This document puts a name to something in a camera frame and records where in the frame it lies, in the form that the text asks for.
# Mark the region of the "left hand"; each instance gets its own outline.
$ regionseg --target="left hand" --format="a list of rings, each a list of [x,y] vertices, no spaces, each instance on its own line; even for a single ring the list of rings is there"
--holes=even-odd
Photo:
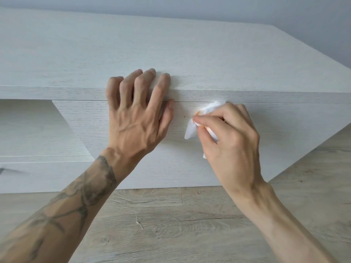
[[[169,74],[160,76],[154,87],[149,103],[146,101],[156,71],[138,69],[125,79],[111,77],[106,88],[109,108],[108,152],[118,158],[127,169],[127,176],[139,161],[166,136],[173,119],[174,100],[169,100],[160,110],[163,98],[171,83]]]

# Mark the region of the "white tissue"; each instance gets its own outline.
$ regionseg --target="white tissue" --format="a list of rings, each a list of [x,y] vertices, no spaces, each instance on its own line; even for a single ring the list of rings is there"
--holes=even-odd
[[[205,114],[208,114],[210,112],[213,112],[216,108],[218,108],[224,104],[225,104],[225,101],[212,102],[209,105],[207,105],[206,107],[200,109],[198,112],[198,115],[205,115]],[[193,119],[191,118],[190,121],[188,122],[188,126],[186,127],[185,136],[184,136],[185,139],[189,139],[189,138],[195,137],[197,135],[196,126],[200,126],[200,124],[195,123],[193,121]],[[218,138],[215,135],[215,133],[208,127],[206,127],[206,129],[209,132],[209,134],[211,135],[211,137],[213,138],[213,140],[215,142],[217,142]]]

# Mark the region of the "laminate floor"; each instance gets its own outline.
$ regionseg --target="laminate floor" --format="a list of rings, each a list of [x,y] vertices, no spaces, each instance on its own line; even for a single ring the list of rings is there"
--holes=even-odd
[[[270,183],[293,215],[337,259],[351,262],[351,124]],[[0,195],[0,238],[55,194]],[[213,186],[116,190],[71,262],[276,259],[223,188]]]

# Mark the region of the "forearm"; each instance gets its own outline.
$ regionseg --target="forearm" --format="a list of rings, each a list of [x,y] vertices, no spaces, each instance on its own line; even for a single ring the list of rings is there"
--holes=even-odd
[[[280,262],[337,262],[284,207],[269,184],[258,190],[253,199],[239,201],[237,205],[262,232]]]
[[[124,175],[108,153],[0,243],[0,262],[68,262],[94,217]]]

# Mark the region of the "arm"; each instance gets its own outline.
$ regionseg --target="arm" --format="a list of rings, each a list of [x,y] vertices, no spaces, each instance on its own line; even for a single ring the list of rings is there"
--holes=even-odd
[[[336,259],[284,207],[263,180],[259,135],[245,106],[227,103],[194,121],[204,154],[237,207],[258,227],[282,263],[336,263]]]
[[[110,78],[106,88],[108,148],[81,176],[10,232],[0,243],[1,263],[69,261],[109,195],[167,133],[174,101],[168,101],[160,119],[159,113],[170,76],[161,75],[147,104],[155,75],[150,69],[137,70],[125,79]]]

